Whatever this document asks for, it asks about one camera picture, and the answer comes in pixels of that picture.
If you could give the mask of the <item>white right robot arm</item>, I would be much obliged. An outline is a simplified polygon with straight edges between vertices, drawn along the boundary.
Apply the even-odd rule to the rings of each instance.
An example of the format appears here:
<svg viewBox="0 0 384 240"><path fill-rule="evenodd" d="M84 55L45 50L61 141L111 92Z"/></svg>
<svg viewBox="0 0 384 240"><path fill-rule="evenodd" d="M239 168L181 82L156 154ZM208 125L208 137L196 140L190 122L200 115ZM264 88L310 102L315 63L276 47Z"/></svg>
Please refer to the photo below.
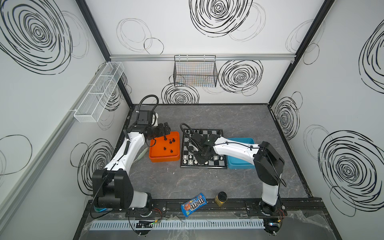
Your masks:
<svg viewBox="0 0 384 240"><path fill-rule="evenodd" d="M261 144L251 145L218 135L204 137L197 133L190 137L190 143L197 149L193 154L200 164L213 159L214 156L225 155L253 165L263 183L261 212L266 216L277 212L280 185L286 186L282 179L285 161L270 143L263 141Z"/></svg>

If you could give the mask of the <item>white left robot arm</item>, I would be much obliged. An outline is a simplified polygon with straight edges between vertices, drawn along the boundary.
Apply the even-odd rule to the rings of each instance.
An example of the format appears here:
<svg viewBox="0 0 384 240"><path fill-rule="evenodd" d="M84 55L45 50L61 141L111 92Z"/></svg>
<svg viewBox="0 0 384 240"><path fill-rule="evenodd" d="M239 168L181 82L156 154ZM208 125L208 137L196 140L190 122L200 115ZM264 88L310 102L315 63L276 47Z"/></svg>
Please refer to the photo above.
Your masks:
<svg viewBox="0 0 384 240"><path fill-rule="evenodd" d="M149 193L135 191L129 178L132 164L142 146L148 140L169 135L168 123L157 125L133 124L123 130L124 142L113 159L92 176L93 204L106 209L147 209L152 210Z"/></svg>

